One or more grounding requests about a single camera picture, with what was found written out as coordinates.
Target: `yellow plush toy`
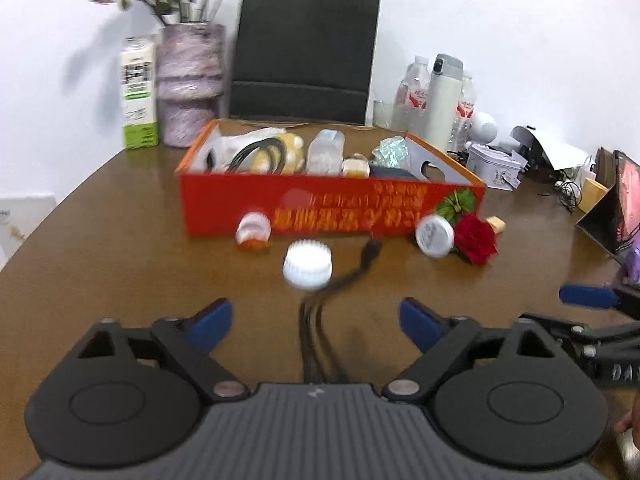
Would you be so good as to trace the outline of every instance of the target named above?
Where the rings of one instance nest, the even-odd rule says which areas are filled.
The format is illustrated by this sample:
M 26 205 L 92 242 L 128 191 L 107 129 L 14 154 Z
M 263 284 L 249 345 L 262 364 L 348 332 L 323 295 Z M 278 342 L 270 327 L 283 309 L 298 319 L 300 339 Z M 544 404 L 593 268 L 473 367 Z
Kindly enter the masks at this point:
M 287 160 L 285 161 L 284 168 L 282 168 L 282 174 L 292 174 L 296 171 L 300 171 L 305 163 L 305 142 L 302 137 L 295 134 L 284 133 L 277 134 L 276 138 L 284 142 L 287 147 Z M 280 161 L 280 153 L 275 148 L 268 148 L 273 153 L 275 163 Z M 251 161 L 252 173 L 266 173 L 269 171 L 269 157 L 264 152 L 257 152 Z

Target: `red box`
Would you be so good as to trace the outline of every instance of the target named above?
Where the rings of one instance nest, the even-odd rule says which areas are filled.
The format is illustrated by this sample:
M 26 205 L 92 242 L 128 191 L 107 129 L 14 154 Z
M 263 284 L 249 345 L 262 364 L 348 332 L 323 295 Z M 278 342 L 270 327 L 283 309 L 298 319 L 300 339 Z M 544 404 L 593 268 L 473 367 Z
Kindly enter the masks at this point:
M 234 134 L 257 129 L 237 121 L 223 124 Z M 234 236 L 241 218 L 253 211 L 271 220 L 274 234 L 405 235 L 415 230 L 421 217 L 436 209 L 445 217 L 475 212 L 486 189 L 469 170 L 412 134 L 405 134 L 405 139 L 416 181 L 190 171 L 191 161 L 217 126 L 218 121 L 211 121 L 205 127 L 176 170 L 184 222 L 193 236 Z M 293 129 L 306 137 L 308 146 L 324 127 L 304 124 Z M 380 128 L 363 131 L 357 126 L 338 125 L 336 129 L 345 133 L 347 154 L 368 154 L 380 140 L 394 134 Z M 440 170 L 444 182 L 427 180 L 423 175 L 427 162 Z

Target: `white ball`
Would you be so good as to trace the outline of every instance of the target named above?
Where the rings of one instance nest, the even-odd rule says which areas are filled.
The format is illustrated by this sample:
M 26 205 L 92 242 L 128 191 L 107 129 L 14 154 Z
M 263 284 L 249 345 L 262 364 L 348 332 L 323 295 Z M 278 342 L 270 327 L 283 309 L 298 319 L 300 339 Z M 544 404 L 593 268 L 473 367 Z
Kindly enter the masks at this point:
M 498 135 L 498 126 L 495 119 L 484 112 L 474 113 L 471 119 L 469 138 L 480 144 L 488 144 Z

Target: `dark blue object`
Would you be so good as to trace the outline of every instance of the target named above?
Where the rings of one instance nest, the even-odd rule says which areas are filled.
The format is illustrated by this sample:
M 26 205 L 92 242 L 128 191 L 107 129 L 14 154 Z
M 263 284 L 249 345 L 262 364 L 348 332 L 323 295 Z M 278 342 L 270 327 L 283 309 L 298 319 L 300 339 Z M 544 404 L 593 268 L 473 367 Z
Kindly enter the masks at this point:
M 189 342 L 208 354 L 231 329 L 234 307 L 227 298 L 218 298 L 195 316 L 184 321 L 183 329 Z
M 565 283 L 558 293 L 560 301 L 590 308 L 613 308 L 620 303 L 616 292 L 605 286 L 586 286 Z
M 425 353 L 445 334 L 446 322 L 414 298 L 404 298 L 398 309 L 402 332 Z

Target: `white thermos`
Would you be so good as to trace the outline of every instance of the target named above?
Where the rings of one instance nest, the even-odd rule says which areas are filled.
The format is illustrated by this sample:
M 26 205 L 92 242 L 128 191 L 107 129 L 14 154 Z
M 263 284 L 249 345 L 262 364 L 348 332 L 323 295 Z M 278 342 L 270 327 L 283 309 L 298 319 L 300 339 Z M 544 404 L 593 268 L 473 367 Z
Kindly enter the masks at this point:
M 427 109 L 421 137 L 442 152 L 447 151 L 456 107 L 462 91 L 462 61 L 447 54 L 438 54 L 433 63 L 431 84 L 427 94 Z

